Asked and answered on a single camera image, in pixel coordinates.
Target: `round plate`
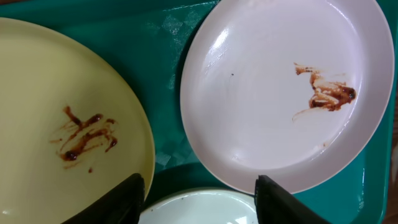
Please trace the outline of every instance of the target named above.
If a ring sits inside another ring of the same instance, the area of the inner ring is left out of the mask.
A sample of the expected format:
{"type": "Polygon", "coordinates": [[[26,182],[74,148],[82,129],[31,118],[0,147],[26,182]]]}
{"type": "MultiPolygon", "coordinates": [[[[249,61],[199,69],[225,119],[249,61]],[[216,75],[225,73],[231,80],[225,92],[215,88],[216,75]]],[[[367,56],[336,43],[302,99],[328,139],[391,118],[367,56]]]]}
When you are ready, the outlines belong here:
{"type": "Polygon", "coordinates": [[[145,210],[139,224],[258,224],[254,199],[229,190],[179,193],[145,210]]]}
{"type": "Polygon", "coordinates": [[[296,193],[361,152],[393,77],[391,33],[374,0],[224,0],[185,62],[183,124],[224,183],[253,194],[265,174],[296,193]]]}
{"type": "Polygon", "coordinates": [[[62,34],[0,27],[0,223],[61,223],[136,172],[148,193],[154,142],[128,84],[62,34]]]}

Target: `tray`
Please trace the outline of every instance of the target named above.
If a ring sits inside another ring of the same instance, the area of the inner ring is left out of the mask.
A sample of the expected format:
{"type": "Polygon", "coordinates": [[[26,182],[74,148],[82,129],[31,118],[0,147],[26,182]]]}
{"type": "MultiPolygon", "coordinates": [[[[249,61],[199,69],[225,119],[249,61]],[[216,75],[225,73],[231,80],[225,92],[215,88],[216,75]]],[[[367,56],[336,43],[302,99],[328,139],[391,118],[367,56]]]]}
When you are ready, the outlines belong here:
{"type": "MultiPolygon", "coordinates": [[[[398,2],[379,0],[397,36],[398,2]]],[[[111,64],[140,99],[154,133],[156,175],[146,205],[194,187],[226,187],[195,157],[183,130],[179,89],[193,36],[218,1],[35,0],[0,6],[0,16],[57,30],[111,64]]],[[[387,186],[395,94],[365,150],[325,183],[295,196],[332,223],[380,223],[387,186]]]]}

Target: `scratched tray surface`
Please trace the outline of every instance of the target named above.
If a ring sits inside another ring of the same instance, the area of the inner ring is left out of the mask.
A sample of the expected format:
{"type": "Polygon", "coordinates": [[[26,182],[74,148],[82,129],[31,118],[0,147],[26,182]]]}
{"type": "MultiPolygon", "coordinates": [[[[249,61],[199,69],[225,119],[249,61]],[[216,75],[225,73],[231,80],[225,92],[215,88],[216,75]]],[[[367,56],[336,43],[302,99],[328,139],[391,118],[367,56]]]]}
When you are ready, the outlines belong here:
{"type": "MultiPolygon", "coordinates": [[[[199,163],[182,126],[179,89],[192,39],[218,1],[35,0],[0,6],[0,16],[34,22],[87,46],[111,64],[140,99],[156,145],[146,206],[179,190],[226,187],[199,163]]],[[[380,0],[394,41],[395,0],[380,0]]],[[[386,208],[394,98],[365,150],[325,183],[295,195],[332,223],[377,223],[386,208]]]]}

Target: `teal tray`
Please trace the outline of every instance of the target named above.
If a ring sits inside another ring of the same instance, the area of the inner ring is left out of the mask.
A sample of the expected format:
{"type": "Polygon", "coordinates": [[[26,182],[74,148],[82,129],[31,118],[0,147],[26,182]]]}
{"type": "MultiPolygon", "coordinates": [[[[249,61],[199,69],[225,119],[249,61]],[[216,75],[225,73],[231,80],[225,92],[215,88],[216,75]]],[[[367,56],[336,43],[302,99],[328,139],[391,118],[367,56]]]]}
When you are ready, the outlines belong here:
{"type": "MultiPolygon", "coordinates": [[[[379,0],[397,36],[398,2],[379,0]]],[[[188,47],[218,1],[35,0],[0,6],[0,16],[57,30],[111,64],[140,99],[154,133],[156,175],[147,206],[194,187],[226,187],[195,157],[183,130],[179,89],[188,47]]],[[[395,94],[363,152],[339,174],[295,196],[332,223],[384,217],[395,94]]]]}

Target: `plate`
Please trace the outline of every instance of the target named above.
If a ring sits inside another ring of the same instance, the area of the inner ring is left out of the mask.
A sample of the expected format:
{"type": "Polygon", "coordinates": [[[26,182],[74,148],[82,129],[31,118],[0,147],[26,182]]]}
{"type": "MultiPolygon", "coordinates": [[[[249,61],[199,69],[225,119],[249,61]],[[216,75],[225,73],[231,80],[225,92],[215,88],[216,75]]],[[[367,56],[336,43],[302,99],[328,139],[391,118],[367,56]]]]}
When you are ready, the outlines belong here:
{"type": "Polygon", "coordinates": [[[61,223],[133,173],[154,142],[119,74],[78,42],[0,18],[0,223],[61,223]]]}
{"type": "Polygon", "coordinates": [[[297,193],[361,152],[393,78],[391,33],[373,0],[224,0],[185,62],[183,124],[225,184],[253,194],[265,174],[297,193]]]}
{"type": "Polygon", "coordinates": [[[258,224],[254,199],[229,190],[191,190],[143,211],[139,224],[258,224]]]}

